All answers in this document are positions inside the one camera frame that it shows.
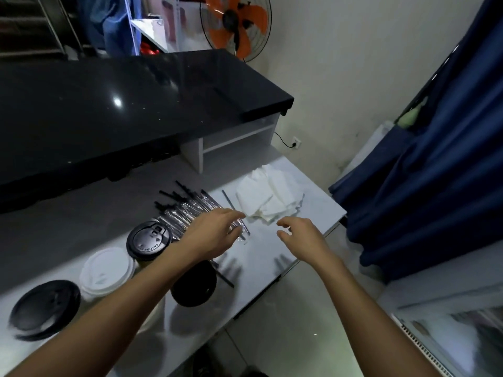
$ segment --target wall outlet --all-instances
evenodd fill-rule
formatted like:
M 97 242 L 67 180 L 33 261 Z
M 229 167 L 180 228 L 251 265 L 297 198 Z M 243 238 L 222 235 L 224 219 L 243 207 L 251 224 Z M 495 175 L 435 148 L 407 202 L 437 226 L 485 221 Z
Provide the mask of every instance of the wall outlet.
M 299 149 L 301 144 L 302 144 L 302 142 L 294 136 L 293 143 L 292 143 L 293 149 Z

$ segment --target electric fan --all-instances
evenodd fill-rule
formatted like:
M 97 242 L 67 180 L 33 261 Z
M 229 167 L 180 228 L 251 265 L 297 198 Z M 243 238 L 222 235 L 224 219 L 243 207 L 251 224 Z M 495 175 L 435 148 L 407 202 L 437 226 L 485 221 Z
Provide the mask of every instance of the electric fan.
M 213 49 L 227 49 L 244 62 L 264 49 L 271 33 L 270 0 L 206 0 L 200 15 Z

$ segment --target person's left hand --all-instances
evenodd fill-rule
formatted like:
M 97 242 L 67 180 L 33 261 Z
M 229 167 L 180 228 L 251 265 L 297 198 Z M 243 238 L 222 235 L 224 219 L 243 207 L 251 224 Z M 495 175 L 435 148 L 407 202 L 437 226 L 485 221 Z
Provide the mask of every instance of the person's left hand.
M 241 226 L 229 232 L 230 224 L 244 217 L 244 213 L 232 209 L 214 209 L 202 213 L 192 221 L 179 245 L 193 252 L 198 261 L 217 258 L 241 235 Z

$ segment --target white napkin stack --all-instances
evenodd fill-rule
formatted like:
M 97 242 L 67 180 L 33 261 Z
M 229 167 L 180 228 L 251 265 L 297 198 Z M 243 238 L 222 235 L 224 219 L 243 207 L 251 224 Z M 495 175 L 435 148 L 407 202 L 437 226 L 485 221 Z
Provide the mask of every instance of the white napkin stack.
M 236 189 L 237 199 L 248 217 L 262 217 L 267 222 L 279 215 L 297 212 L 304 193 L 292 175 L 271 165 L 257 168 Z

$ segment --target glossy black counter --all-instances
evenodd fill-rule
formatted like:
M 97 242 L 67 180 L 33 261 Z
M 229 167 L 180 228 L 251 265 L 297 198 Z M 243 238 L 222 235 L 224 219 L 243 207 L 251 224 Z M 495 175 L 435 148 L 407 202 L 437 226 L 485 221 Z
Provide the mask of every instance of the glossy black counter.
M 0 212 L 120 178 L 292 103 L 225 50 L 0 66 Z

